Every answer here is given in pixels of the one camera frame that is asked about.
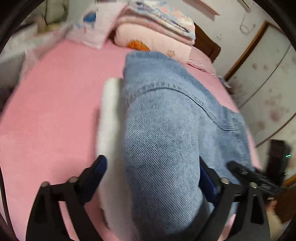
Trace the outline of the right hand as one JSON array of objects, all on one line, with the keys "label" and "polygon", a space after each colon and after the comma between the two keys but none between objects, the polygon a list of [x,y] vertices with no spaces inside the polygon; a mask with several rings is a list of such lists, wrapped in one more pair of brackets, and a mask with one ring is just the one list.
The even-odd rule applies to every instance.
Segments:
[{"label": "right hand", "polygon": [[269,198],[265,206],[269,224],[270,240],[278,240],[285,230],[285,225],[275,213],[276,204],[277,201],[275,199]]}]

